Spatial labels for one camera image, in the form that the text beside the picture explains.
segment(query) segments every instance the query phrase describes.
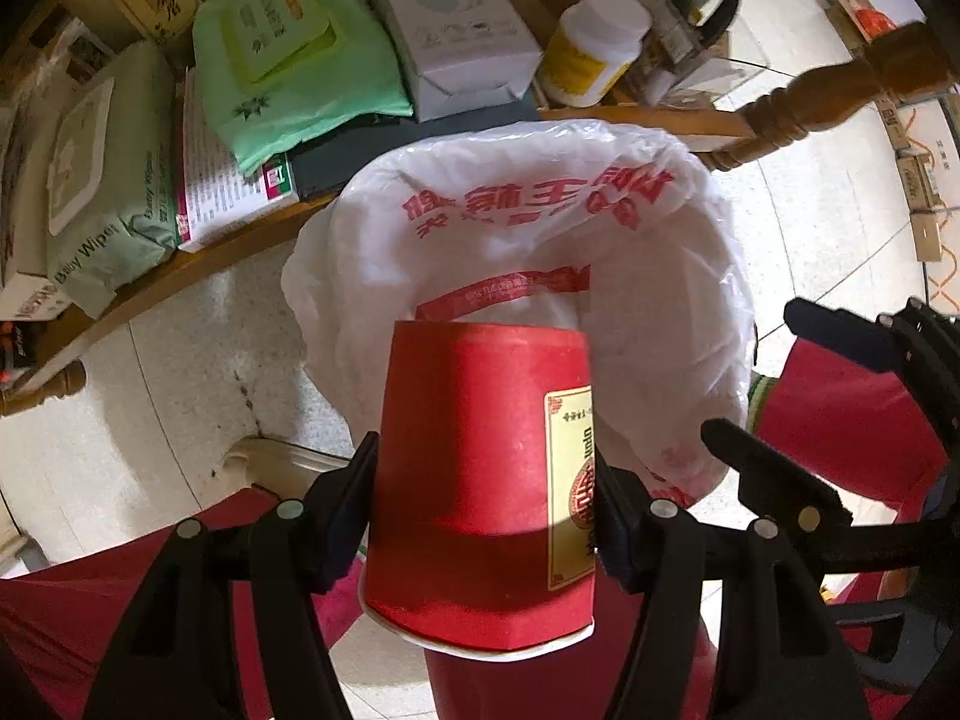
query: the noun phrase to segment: red pants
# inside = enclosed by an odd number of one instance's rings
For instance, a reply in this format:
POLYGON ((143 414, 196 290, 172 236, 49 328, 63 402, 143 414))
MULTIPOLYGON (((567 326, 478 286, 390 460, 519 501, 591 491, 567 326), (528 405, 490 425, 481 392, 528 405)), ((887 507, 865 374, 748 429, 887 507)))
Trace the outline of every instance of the red pants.
MULTIPOLYGON (((254 522, 277 498, 240 490, 197 517, 211 528, 254 522)), ((127 603, 169 536, 166 528, 116 549, 0 581, 0 635, 48 704, 64 720, 83 714, 97 664, 127 603)), ((325 596, 314 598, 328 647, 360 616, 359 562, 325 596)), ((256 647, 248 583, 233 586, 234 637, 248 717, 272 717, 256 647)))
MULTIPOLYGON (((876 375, 797 341, 761 415, 758 435, 805 469, 916 519, 947 456, 920 409, 892 374, 876 375)), ((859 577, 850 601, 875 600, 880 574, 859 577)), ((427 667, 440 720, 599 720, 611 698, 637 622, 640 598, 597 575, 591 638, 519 664, 482 664, 435 652, 427 667)), ((685 720, 706 716, 714 665, 701 631, 685 720)), ((875 720, 909 697, 867 689, 875 720)))

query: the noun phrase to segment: wipes lid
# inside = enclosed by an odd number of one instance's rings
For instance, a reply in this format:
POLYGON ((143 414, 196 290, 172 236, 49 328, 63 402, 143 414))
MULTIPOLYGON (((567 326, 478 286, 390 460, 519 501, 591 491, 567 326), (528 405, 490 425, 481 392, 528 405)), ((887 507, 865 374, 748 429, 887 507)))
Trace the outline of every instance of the wipes lid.
POLYGON ((330 30, 320 0, 236 0, 222 18, 230 59, 249 83, 330 30))
POLYGON ((47 170, 50 234, 58 235, 97 194, 104 176, 104 144, 113 78, 90 92, 61 122, 47 170))

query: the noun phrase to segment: white plastic bag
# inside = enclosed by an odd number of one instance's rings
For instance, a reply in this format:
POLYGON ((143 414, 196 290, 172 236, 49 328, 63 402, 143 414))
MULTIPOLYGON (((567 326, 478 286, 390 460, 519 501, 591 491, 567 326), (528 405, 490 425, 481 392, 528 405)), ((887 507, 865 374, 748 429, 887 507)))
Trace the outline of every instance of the white plastic bag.
POLYGON ((513 124, 378 157, 304 226, 282 285, 354 440, 379 427, 397 319, 583 330, 598 447, 689 504, 726 470, 701 422, 746 412, 754 316, 730 219, 665 132, 513 124))

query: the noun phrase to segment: red circular logo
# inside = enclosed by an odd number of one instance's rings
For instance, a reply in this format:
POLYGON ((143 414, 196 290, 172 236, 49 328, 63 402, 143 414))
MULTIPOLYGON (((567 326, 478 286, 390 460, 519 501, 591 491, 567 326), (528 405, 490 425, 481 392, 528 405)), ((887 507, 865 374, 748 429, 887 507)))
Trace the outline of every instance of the red circular logo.
POLYGON ((593 527, 593 461, 588 460, 577 473, 570 488, 570 519, 586 531, 593 527))

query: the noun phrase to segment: red paper cup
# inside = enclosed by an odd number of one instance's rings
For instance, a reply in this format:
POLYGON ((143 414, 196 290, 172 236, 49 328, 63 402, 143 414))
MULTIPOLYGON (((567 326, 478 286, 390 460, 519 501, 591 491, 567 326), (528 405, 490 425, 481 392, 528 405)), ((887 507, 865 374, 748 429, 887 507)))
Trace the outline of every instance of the red paper cup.
POLYGON ((531 658, 587 637, 592 412, 582 333, 397 322, 368 613, 475 659, 531 658))

